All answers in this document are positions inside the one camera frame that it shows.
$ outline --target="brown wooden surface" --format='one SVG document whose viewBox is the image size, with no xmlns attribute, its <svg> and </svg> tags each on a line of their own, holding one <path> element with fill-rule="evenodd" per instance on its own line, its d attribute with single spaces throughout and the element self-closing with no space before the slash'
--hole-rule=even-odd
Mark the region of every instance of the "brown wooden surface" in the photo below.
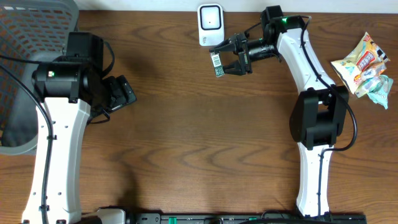
<svg viewBox="0 0 398 224">
<path fill-rule="evenodd" d="M 398 82 L 397 15 L 311 15 L 313 48 L 334 81 L 341 84 L 329 62 L 345 57 L 368 31 L 392 60 L 385 74 Z M 224 21 L 229 37 L 258 22 L 259 13 L 226 12 Z M 256 62 L 251 75 L 216 78 L 208 48 L 198 43 L 195 12 L 80 12 L 80 30 L 110 42 L 112 74 L 125 75 L 138 97 L 111 122 L 86 128 L 84 212 L 107 205 L 165 213 L 294 209 L 300 158 L 289 116 L 297 89 L 285 62 L 272 58 Z M 397 90 L 395 83 L 388 110 L 367 96 L 350 99 L 359 134 L 354 148 L 333 154 L 332 212 L 398 222 Z M 347 116 L 337 146 L 351 133 Z M 0 156 L 1 223 L 20 221 L 33 169 L 32 156 Z"/>
</svg>

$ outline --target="gray plastic basket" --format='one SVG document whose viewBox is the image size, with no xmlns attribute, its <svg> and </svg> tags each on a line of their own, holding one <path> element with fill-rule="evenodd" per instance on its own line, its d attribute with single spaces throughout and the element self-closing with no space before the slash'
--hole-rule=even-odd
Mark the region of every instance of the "gray plastic basket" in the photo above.
<svg viewBox="0 0 398 224">
<path fill-rule="evenodd" d="M 53 61 L 62 55 L 68 34 L 76 30 L 79 10 L 73 0 L 2 0 L 0 2 L 0 54 Z M 0 58 L 0 63 L 33 91 L 37 65 Z M 0 153 L 34 154 L 37 113 L 32 100 L 0 71 Z"/>
</svg>

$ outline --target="white wall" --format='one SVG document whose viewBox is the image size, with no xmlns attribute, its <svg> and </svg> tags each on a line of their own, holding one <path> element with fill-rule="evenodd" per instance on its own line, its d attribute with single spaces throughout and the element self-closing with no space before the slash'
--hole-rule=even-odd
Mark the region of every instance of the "white wall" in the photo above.
<svg viewBox="0 0 398 224">
<path fill-rule="evenodd" d="M 398 0 L 75 0 L 82 10 L 196 11 L 219 3 L 226 12 L 259 12 L 281 5 L 284 12 L 398 13 Z"/>
</svg>

